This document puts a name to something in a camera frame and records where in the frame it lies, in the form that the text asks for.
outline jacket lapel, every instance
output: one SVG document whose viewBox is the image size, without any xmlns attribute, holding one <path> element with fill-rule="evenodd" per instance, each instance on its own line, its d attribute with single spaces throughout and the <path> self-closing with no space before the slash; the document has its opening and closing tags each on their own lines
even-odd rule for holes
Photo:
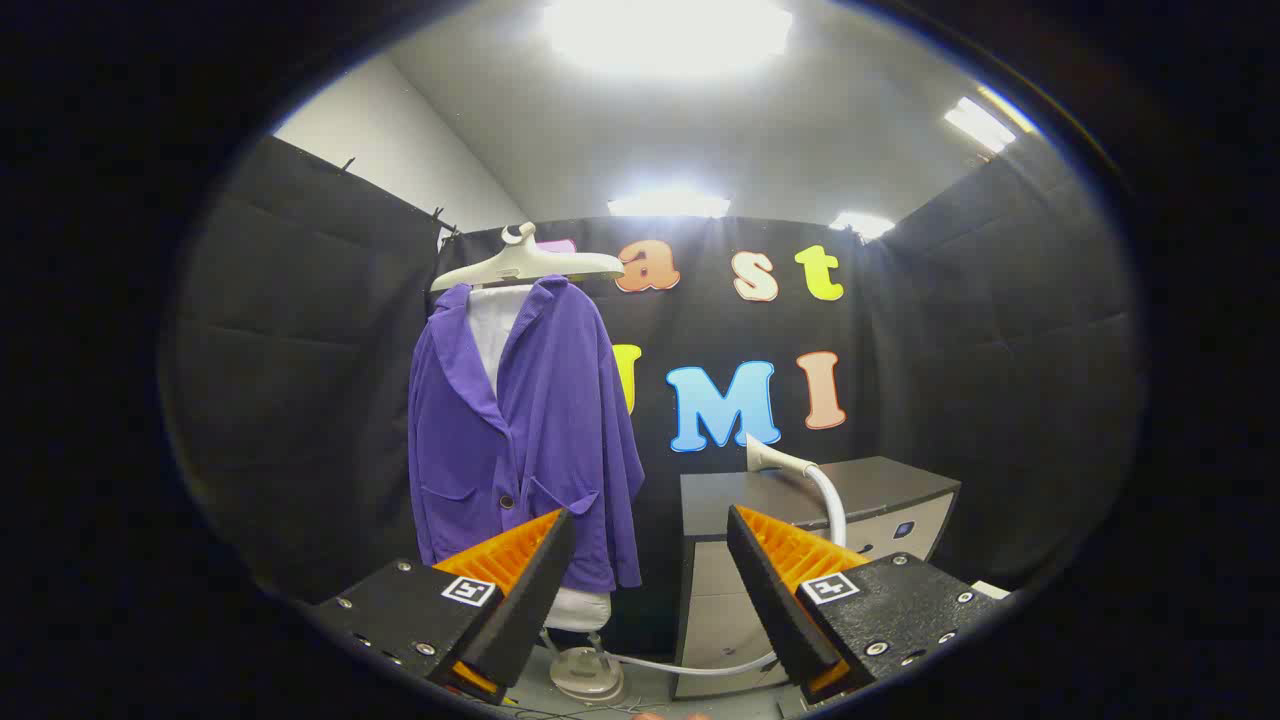
<svg viewBox="0 0 1280 720">
<path fill-rule="evenodd" d="M 428 320 L 435 357 L 444 377 L 458 397 L 476 415 L 484 418 L 498 432 L 507 433 L 507 423 L 498 411 L 498 401 L 489 388 L 489 379 L 480 365 L 480 351 L 467 325 L 467 297 L 471 286 L 456 284 L 435 302 L 435 313 Z"/>
</svg>

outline jacket pocket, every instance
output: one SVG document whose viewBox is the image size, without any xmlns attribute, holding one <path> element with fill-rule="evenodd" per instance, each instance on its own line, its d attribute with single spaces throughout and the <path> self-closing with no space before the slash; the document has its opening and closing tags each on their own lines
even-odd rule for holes
<svg viewBox="0 0 1280 720">
<path fill-rule="evenodd" d="M 570 514 L 575 516 L 585 515 L 586 511 L 591 509 L 591 505 L 595 503 L 595 498 L 600 495 L 596 491 L 582 495 L 572 487 L 556 488 L 557 492 L 552 492 L 547 486 L 538 482 L 536 475 L 529 475 L 525 482 L 525 488 L 529 492 L 529 510 L 534 518 L 541 518 L 543 515 L 561 507 L 568 510 Z"/>
<path fill-rule="evenodd" d="M 443 491 L 420 487 L 436 562 L 486 539 L 485 523 L 477 516 L 476 488 Z"/>
</svg>

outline fluorescent light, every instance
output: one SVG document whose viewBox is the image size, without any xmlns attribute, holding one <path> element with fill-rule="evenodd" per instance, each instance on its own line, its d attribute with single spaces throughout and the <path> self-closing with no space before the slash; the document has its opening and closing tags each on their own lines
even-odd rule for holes
<svg viewBox="0 0 1280 720">
<path fill-rule="evenodd" d="M 593 69 L 666 76 L 754 65 L 786 47 L 791 13 L 762 0 L 561 0 L 554 49 Z"/>
<path fill-rule="evenodd" d="M 612 215 L 698 215 L 723 218 L 728 200 L 682 187 L 654 190 L 609 201 Z"/>
<path fill-rule="evenodd" d="M 833 231 L 849 228 L 863 236 L 863 242 L 865 243 L 893 229 L 893 223 L 878 215 L 850 213 L 849 210 L 845 210 L 836 215 L 836 220 L 832 222 L 829 227 Z"/>
<path fill-rule="evenodd" d="M 1027 115 L 1018 111 L 1018 108 L 1014 108 L 1012 104 L 1009 102 L 1009 100 L 1001 97 L 995 90 L 989 87 L 978 86 L 978 92 L 980 92 L 983 97 L 989 100 L 992 105 L 998 108 L 1001 113 L 1009 115 L 1009 119 L 1014 120 L 1014 123 L 1018 127 L 1023 128 L 1023 132 L 1036 132 L 1036 126 L 1033 126 L 1032 122 L 1027 119 Z"/>
<path fill-rule="evenodd" d="M 1014 133 L 1009 132 L 1009 128 L 968 97 L 961 97 L 955 109 L 943 117 L 992 152 L 1000 152 L 1014 141 Z"/>
</svg>

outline gray cabinet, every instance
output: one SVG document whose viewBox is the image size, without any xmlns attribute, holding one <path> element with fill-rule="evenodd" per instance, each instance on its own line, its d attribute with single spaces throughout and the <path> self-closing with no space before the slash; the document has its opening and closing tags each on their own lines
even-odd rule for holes
<svg viewBox="0 0 1280 720">
<path fill-rule="evenodd" d="M 928 559 L 960 483 L 888 460 L 822 465 L 845 503 L 847 546 L 876 560 L 892 552 Z M 689 667 L 742 665 L 772 648 L 724 542 L 728 507 L 745 505 L 828 536 L 817 488 L 781 473 L 681 475 L 684 588 L 676 661 Z M 786 682 L 781 665 L 727 676 L 677 675 L 673 697 L 741 692 Z"/>
</svg>

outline letter m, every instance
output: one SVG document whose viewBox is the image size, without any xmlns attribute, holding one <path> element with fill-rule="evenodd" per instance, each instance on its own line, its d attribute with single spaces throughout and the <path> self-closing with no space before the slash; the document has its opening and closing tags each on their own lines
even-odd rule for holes
<svg viewBox="0 0 1280 720">
<path fill-rule="evenodd" d="M 719 393 L 707 370 L 701 368 L 676 368 L 667 373 L 667 383 L 676 388 L 676 438 L 671 448 L 676 452 L 698 452 L 707 447 L 707 438 L 698 432 L 699 418 L 716 445 L 724 447 L 739 416 L 742 427 L 733 441 L 746 446 L 746 433 L 763 443 L 774 443 L 782 432 L 773 424 L 769 407 L 769 377 L 773 364 L 763 360 L 742 363 L 733 372 L 728 392 Z"/>
</svg>

